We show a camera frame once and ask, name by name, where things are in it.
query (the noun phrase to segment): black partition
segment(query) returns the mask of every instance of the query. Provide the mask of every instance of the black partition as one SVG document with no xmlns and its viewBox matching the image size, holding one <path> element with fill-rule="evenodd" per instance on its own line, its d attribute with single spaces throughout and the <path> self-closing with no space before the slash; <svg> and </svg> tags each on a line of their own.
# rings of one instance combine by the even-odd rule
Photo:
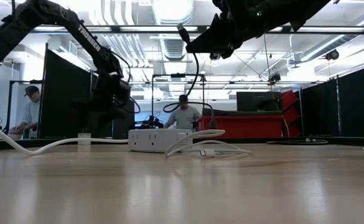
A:
<svg viewBox="0 0 364 224">
<path fill-rule="evenodd" d="M 302 90 L 305 136 L 338 136 L 337 81 L 331 80 Z"/>
<path fill-rule="evenodd" d="M 364 137 L 364 69 L 339 78 L 342 135 Z"/>
<path fill-rule="evenodd" d="M 39 138 L 75 138 L 80 112 L 73 101 L 86 102 L 91 94 L 91 73 L 47 50 Z"/>
</svg>

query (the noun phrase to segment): power strip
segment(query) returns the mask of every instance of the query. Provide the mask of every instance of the power strip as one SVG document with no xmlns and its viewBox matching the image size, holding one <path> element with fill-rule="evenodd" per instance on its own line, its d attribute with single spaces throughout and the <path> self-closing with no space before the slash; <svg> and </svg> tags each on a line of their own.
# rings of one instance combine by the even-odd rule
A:
<svg viewBox="0 0 364 224">
<path fill-rule="evenodd" d="M 175 142 L 192 134 L 184 129 L 136 129 L 129 131 L 129 149 L 133 152 L 161 152 Z M 189 138 L 178 144 L 179 147 L 192 145 L 193 139 Z"/>
</svg>

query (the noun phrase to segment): table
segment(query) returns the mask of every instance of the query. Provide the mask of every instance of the table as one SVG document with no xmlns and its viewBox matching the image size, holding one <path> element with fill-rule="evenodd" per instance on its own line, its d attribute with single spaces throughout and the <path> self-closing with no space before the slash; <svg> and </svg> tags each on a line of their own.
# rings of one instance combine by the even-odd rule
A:
<svg viewBox="0 0 364 224">
<path fill-rule="evenodd" d="M 0 223 L 364 223 L 359 147 L 239 146 L 253 156 L 3 150 Z"/>
</svg>

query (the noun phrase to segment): black monitor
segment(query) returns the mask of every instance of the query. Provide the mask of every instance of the black monitor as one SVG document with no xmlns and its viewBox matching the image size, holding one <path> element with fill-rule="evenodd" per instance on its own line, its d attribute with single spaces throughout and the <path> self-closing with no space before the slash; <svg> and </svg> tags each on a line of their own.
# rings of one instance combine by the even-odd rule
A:
<svg viewBox="0 0 364 224">
<path fill-rule="evenodd" d="M 91 73 L 47 50 L 44 74 L 38 138 L 76 138 L 81 112 L 73 101 L 90 99 Z"/>
<path fill-rule="evenodd" d="M 280 92 L 237 92 L 237 111 L 281 111 Z"/>
</svg>

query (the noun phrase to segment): man in gray shirt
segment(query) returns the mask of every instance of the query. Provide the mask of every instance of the man in gray shirt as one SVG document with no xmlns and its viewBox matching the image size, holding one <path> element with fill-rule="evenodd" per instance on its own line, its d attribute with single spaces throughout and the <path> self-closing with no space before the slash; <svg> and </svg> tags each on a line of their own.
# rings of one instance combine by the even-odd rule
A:
<svg viewBox="0 0 364 224">
<path fill-rule="evenodd" d="M 29 102 L 24 108 L 24 114 L 22 117 L 21 124 L 16 126 L 14 129 L 16 130 L 32 129 L 31 133 L 29 134 L 29 137 L 36 138 L 35 130 L 38 127 L 39 106 L 40 106 L 39 89 L 36 86 L 28 86 L 26 88 L 26 94 L 24 96 L 28 96 L 31 102 Z"/>
<path fill-rule="evenodd" d="M 170 115 L 164 127 L 169 128 L 176 122 L 177 129 L 193 130 L 193 123 L 201 119 L 201 115 L 197 109 L 189 106 L 189 99 L 186 95 L 180 95 L 179 102 L 181 103 L 179 108 Z"/>
</svg>

